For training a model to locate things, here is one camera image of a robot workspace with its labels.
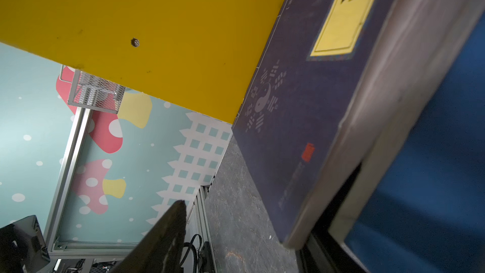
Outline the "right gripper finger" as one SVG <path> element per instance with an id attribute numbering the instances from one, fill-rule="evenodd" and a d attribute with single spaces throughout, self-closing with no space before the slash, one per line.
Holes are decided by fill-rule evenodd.
<path id="1" fill-rule="evenodd" d="M 119 273 L 179 272 L 186 235 L 186 204 L 173 203 L 133 251 L 116 267 Z"/>

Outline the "dark blue thread-bound book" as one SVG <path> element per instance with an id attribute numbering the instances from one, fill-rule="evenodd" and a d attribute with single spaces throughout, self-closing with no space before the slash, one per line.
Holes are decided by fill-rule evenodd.
<path id="1" fill-rule="evenodd" d="M 424 68 L 298 255 L 306 272 L 484 271 L 484 19 Z"/>

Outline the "dark blue bagua cover book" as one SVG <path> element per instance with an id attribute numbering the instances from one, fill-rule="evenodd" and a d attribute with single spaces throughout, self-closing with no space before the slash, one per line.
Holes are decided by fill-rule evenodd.
<path id="1" fill-rule="evenodd" d="M 233 134 L 288 249 L 301 249 L 408 90 L 484 0 L 286 0 Z"/>

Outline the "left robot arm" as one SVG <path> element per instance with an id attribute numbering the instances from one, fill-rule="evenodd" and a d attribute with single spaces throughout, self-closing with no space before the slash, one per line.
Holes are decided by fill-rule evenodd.
<path id="1" fill-rule="evenodd" d="M 1 228 L 1 272 L 38 272 L 51 262 L 37 216 Z"/>

